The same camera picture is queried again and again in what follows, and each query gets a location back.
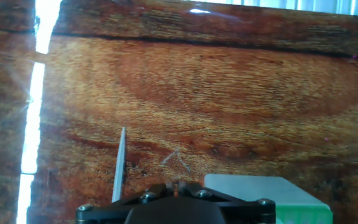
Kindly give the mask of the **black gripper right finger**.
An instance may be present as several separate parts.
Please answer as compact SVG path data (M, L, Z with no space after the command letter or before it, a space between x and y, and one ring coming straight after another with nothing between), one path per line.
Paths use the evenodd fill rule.
M178 194L182 197L191 197L217 205L229 221L275 223L275 202L268 198L246 201L203 187L198 182L179 182Z

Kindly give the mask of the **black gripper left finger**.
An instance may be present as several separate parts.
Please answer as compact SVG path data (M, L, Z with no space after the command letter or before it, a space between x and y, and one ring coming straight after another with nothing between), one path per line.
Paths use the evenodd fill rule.
M76 224L94 224L107 222L124 222L129 212L138 205L154 200L171 197L175 194L172 184L153 184L147 190L136 192L128 197L103 207L92 204L80 205L76 209Z

